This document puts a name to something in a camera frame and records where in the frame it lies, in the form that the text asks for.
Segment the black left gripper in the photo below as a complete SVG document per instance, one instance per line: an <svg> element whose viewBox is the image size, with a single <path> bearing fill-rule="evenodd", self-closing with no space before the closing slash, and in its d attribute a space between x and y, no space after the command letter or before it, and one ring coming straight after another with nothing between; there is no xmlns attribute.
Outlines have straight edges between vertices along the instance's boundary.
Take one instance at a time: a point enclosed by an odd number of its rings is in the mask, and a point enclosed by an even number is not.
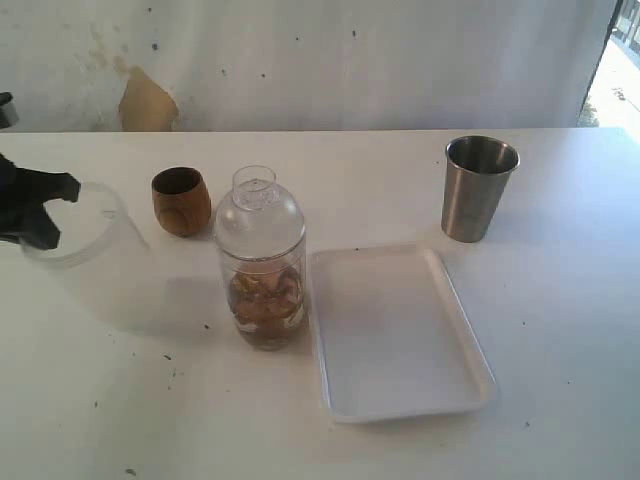
<svg viewBox="0 0 640 480"><path fill-rule="evenodd" d="M60 230L43 203L75 203L80 189L81 183L69 173L17 168L1 155L1 240L36 249L56 249ZM23 202L33 205L24 208Z"/></svg>

